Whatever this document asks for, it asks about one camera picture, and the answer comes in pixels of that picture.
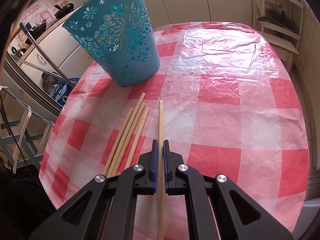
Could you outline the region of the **red white checkered tablecloth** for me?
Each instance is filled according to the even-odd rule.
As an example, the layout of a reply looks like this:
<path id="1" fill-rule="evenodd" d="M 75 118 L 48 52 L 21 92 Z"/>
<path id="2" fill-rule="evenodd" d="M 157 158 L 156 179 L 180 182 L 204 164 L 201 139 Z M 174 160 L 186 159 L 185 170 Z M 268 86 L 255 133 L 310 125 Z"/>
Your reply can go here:
<path id="1" fill-rule="evenodd" d="M 158 72 L 118 86 L 91 64 L 68 97 L 44 152 L 40 181 L 60 207 L 103 172 L 130 108 L 150 112 L 136 155 L 151 150 L 163 101 L 170 149 L 209 177 L 224 174 L 295 228 L 309 173 L 309 150 L 292 81 L 259 32 L 235 23 L 181 23 L 154 33 Z"/>

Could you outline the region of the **teal perforated plastic basket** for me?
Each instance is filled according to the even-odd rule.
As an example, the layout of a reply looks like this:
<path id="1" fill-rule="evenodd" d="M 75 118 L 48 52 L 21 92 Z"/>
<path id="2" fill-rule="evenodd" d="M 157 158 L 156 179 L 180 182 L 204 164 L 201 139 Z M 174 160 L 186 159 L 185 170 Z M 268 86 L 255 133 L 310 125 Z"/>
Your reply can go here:
<path id="1" fill-rule="evenodd" d="M 160 67 L 144 0 L 91 0 L 63 28 L 120 86 L 143 83 Z"/>

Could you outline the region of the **bamboo chopstick bundle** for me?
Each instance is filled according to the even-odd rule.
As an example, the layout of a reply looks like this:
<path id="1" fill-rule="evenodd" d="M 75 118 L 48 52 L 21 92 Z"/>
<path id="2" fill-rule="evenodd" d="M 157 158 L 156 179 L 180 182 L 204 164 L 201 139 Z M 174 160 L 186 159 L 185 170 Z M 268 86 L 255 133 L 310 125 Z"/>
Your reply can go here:
<path id="1" fill-rule="evenodd" d="M 119 150 L 116 151 L 116 161 L 113 162 L 113 164 L 111 164 L 110 169 L 108 171 L 108 176 L 112 177 L 115 176 L 118 172 L 118 168 L 120 167 L 121 161 L 123 159 L 124 153 L 127 149 L 127 146 L 131 140 L 131 137 L 133 135 L 133 132 L 136 129 L 138 120 L 140 119 L 140 116 L 142 114 L 142 111 L 145 107 L 145 103 L 141 103 L 139 106 L 139 109 L 136 111 L 136 113 L 133 115 L 133 119 L 131 118 L 128 122 L 128 127 L 125 128 L 124 131 L 124 138 L 120 140 L 119 143 Z"/>
<path id="2" fill-rule="evenodd" d="M 135 136 L 135 138 L 134 138 L 134 141 L 133 141 L 131 150 L 130 150 L 130 152 L 129 152 L 129 155 L 128 155 L 128 158 L 127 158 L 127 161 L 126 161 L 126 164 L 125 164 L 124 169 L 127 169 L 128 167 L 131 166 L 132 159 L 133 159 L 133 157 L 134 157 L 134 155 L 135 155 L 136 148 L 137 148 L 138 142 L 139 142 L 139 140 L 140 140 L 140 136 L 141 136 L 141 134 L 142 134 L 142 131 L 143 131 L 145 122 L 146 122 L 147 117 L 148 117 L 148 114 L 149 114 L 149 110 L 150 110 L 150 108 L 149 108 L 149 107 L 146 107 L 146 109 L 145 109 L 144 112 L 143 112 L 143 116 L 142 116 L 142 119 L 141 119 L 141 121 L 140 121 L 138 130 L 137 130 L 136 136 Z"/>
<path id="3" fill-rule="evenodd" d="M 142 93 L 135 108 L 129 111 L 123 126 L 119 131 L 119 134 L 114 142 L 114 146 L 112 147 L 109 159 L 105 165 L 104 173 L 107 177 L 115 176 L 117 174 L 117 170 L 122 162 L 124 153 L 145 107 L 145 103 L 143 102 L 144 98 L 145 93 Z"/>
<path id="4" fill-rule="evenodd" d="M 123 136 L 124 130 L 125 130 L 126 126 L 127 126 L 127 123 L 129 122 L 129 119 L 131 118 L 132 113 L 133 113 L 133 108 L 130 108 L 129 112 L 128 112 L 128 114 L 127 114 L 127 116 L 126 116 L 126 118 L 125 118 L 125 120 L 124 120 L 124 122 L 123 122 L 123 124 L 121 126 L 121 129 L 120 129 L 120 131 L 119 131 L 119 133 L 118 133 L 118 135 L 117 135 L 117 137 L 116 137 L 116 139 L 114 141 L 114 144 L 113 144 L 113 146 L 111 148 L 111 152 L 110 152 L 110 154 L 108 156 L 107 162 L 106 162 L 104 170 L 103 170 L 103 175 L 105 175 L 105 176 L 107 175 L 107 172 L 108 172 L 108 169 L 109 169 L 109 167 L 111 165 L 111 162 L 113 160 L 114 154 L 115 154 L 115 152 L 117 150 L 117 147 L 119 145 L 121 137 Z"/>

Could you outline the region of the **blue patterned shopping bag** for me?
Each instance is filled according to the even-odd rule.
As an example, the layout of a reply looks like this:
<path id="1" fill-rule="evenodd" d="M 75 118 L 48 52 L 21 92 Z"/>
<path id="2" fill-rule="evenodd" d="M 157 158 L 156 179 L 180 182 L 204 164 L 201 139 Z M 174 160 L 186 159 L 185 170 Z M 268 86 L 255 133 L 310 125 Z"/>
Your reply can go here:
<path id="1" fill-rule="evenodd" d="M 58 84 L 53 85 L 49 96 L 64 106 L 73 88 L 67 81 L 61 80 Z"/>

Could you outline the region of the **black wok on stove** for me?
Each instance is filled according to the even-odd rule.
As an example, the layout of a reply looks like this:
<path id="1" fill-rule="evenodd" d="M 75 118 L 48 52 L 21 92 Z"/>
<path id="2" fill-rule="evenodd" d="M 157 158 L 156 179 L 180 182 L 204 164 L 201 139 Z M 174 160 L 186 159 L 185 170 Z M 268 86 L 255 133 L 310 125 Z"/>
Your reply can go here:
<path id="1" fill-rule="evenodd" d="M 29 33 L 36 40 L 46 31 L 46 28 L 47 28 L 47 20 L 43 20 L 41 24 L 30 28 Z"/>

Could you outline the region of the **white rolling kitchen cart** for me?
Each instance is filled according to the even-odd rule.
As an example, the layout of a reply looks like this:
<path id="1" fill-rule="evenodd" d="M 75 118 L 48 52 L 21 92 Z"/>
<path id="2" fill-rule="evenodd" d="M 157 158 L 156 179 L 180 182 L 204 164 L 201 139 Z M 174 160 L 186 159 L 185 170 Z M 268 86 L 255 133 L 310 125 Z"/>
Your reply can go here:
<path id="1" fill-rule="evenodd" d="M 299 56 L 303 8 L 302 0 L 252 0 L 253 28 L 276 50 L 288 72 Z"/>

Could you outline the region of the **black pot with lid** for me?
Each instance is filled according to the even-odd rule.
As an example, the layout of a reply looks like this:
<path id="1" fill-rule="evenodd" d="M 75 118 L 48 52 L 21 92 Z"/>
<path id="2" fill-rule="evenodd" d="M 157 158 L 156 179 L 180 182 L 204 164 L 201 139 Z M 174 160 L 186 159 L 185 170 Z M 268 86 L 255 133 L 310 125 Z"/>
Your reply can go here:
<path id="1" fill-rule="evenodd" d="M 60 20 L 70 12 L 74 10 L 74 4 L 68 3 L 67 5 L 60 7 L 59 5 L 55 4 L 54 7 L 57 9 L 57 12 L 54 14 L 55 18 Z"/>

